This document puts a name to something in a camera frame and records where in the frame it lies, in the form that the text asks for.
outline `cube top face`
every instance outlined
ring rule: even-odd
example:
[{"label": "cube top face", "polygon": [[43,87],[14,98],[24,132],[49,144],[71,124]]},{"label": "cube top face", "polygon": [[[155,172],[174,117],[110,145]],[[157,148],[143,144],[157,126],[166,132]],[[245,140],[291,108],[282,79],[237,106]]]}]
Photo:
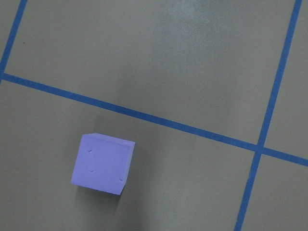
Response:
[{"label": "cube top face", "polygon": [[81,138],[72,184],[120,195],[127,181],[135,142],[101,135]]}]

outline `gray floor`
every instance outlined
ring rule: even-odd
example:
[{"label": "gray floor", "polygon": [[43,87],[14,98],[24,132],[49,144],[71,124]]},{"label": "gray floor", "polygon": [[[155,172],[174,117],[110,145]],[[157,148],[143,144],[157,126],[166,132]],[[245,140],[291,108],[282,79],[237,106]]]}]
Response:
[{"label": "gray floor", "polygon": [[[257,143],[293,4],[29,0],[5,73]],[[304,0],[266,142],[304,158],[307,20]],[[1,230],[234,229],[253,152],[7,81],[0,108]],[[136,142],[120,197],[70,184],[93,132]],[[242,230],[307,230],[307,175],[262,156]]]}]

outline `purple block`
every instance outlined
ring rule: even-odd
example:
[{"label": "purple block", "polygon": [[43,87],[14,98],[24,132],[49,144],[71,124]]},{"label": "purple block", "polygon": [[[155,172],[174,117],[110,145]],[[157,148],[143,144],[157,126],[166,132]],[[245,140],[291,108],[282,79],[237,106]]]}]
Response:
[{"label": "purple block", "polygon": [[81,138],[72,184],[120,195],[127,180],[135,142],[101,135]]}]

